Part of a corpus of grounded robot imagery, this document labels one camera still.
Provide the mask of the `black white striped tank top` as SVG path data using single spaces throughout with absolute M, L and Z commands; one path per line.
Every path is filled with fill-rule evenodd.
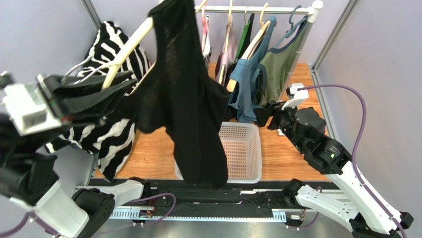
M 202 16 L 202 26 L 203 26 L 203 37 L 202 37 L 202 55 L 204 58 L 205 66 L 208 69 L 210 63 L 210 57 L 212 54 L 212 47 L 210 41 L 210 16 Z

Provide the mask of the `cream white hanger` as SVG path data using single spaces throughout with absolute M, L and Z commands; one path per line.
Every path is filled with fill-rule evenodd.
M 102 84 L 101 90 L 105 90 L 111 86 L 118 69 L 122 66 L 122 64 L 126 61 L 129 57 L 131 52 L 136 48 L 136 46 L 141 42 L 141 40 L 154 28 L 154 20 L 152 17 L 148 17 L 139 27 L 138 29 L 132 34 L 132 36 L 128 39 L 128 41 L 123 45 L 121 50 L 115 56 L 113 61 L 108 63 L 102 64 L 98 68 L 96 68 L 93 72 L 91 72 L 88 76 L 85 76 L 82 79 L 77 80 L 73 84 L 79 84 L 83 81 L 86 81 L 88 78 L 94 75 L 97 71 L 103 68 L 108 68 L 109 71 L 106 75 L 106 78 Z

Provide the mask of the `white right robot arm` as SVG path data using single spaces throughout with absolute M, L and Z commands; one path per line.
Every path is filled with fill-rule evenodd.
M 281 130 L 304 160 L 330 179 L 349 199 L 348 203 L 320 193 L 298 179 L 282 190 L 287 206 L 316 210 L 349 230 L 355 238 L 398 238 L 414 221 L 408 212 L 391 207 L 381 196 L 369 192 L 369 183 L 354 168 L 352 155 L 325 134 L 326 121 L 312 107 L 291 108 L 270 102 L 254 109 L 258 126 Z

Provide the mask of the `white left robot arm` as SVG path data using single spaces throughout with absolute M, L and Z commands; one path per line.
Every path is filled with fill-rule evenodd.
M 114 186 L 82 188 L 69 195 L 54 170 L 57 157 L 39 148 L 73 127 L 104 124 L 126 91 L 136 81 L 132 72 L 116 75 L 107 89 L 105 76 L 87 79 L 39 75 L 18 83 L 12 74 L 0 75 L 0 193 L 25 210 L 22 221 L 2 232 L 8 237 L 33 219 L 53 237 L 90 238 L 109 219 L 114 208 L 145 201 L 149 181 L 132 177 Z

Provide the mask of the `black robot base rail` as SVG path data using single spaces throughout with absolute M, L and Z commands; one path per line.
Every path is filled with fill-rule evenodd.
M 283 192 L 288 181 L 259 181 L 255 184 L 228 183 L 220 189 L 210 185 L 189 185 L 182 180 L 152 179 L 147 182 L 148 198 L 125 202 L 105 214 L 111 219 L 136 223 L 163 218 L 187 221 L 282 222 L 302 220 L 305 208 Z

